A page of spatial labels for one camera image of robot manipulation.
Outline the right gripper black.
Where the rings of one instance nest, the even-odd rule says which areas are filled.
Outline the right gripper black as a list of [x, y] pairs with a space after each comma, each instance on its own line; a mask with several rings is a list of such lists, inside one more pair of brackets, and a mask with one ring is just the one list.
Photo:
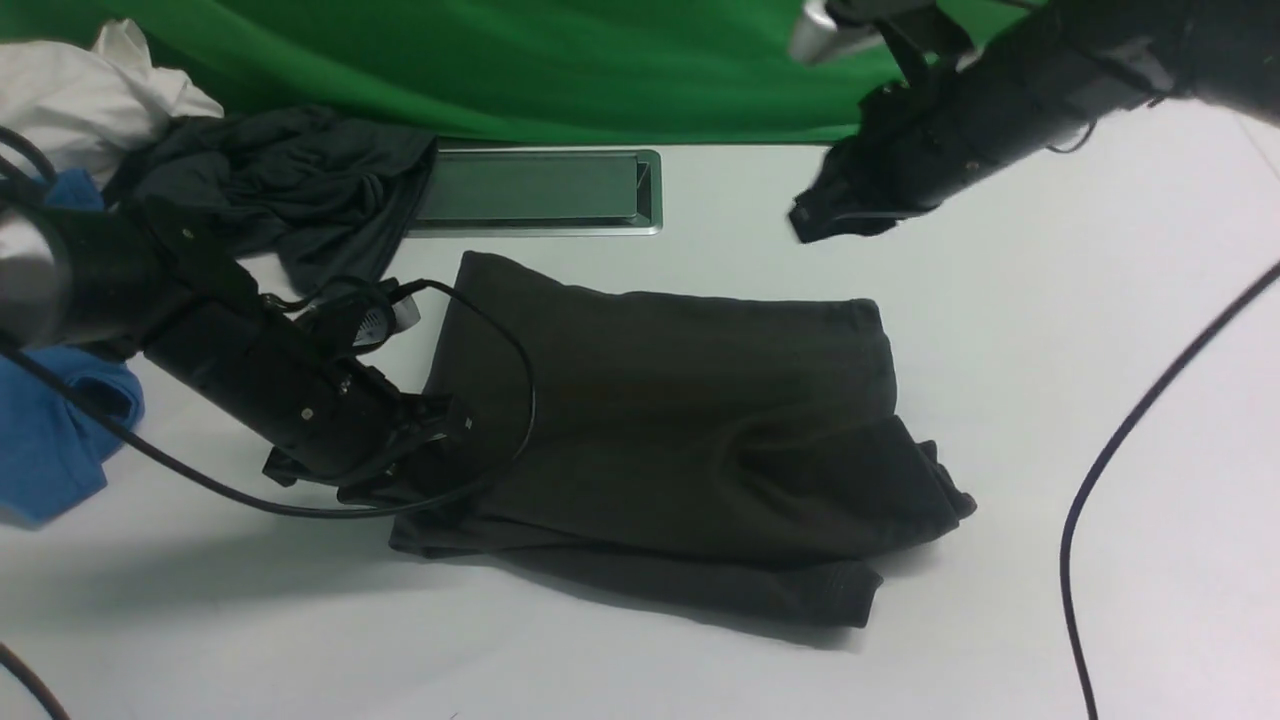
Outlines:
[[795, 197], [788, 224], [796, 240], [883, 234], [998, 173], [995, 122], [1010, 106], [1006, 79], [882, 91], [850, 147]]

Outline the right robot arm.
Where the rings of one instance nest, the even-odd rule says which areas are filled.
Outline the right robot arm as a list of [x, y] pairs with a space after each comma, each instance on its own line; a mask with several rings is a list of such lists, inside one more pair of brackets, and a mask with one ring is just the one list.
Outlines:
[[1275, 1], [1047, 1], [983, 46], [937, 1], [809, 1], [790, 55], [887, 47], [788, 222], [803, 243], [876, 236], [1121, 110], [1192, 99], [1277, 124]]

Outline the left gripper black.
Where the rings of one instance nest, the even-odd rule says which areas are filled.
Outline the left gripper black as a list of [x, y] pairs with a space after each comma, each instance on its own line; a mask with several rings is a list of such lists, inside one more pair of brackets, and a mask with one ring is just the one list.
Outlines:
[[458, 396], [403, 395], [351, 359], [271, 357], [262, 380], [262, 474], [279, 486], [325, 486], [348, 506], [417, 503], [451, 488], [451, 460], [426, 445], [468, 437]]

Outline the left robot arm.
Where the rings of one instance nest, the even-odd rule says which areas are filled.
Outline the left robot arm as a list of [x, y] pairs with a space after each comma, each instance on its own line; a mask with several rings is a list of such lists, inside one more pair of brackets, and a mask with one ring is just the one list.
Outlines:
[[394, 281], [347, 275], [294, 314], [168, 201], [3, 204], [5, 341], [141, 355], [269, 442], [265, 477], [340, 503], [399, 511], [474, 491], [456, 461], [461, 402], [402, 392], [361, 361], [415, 322]]

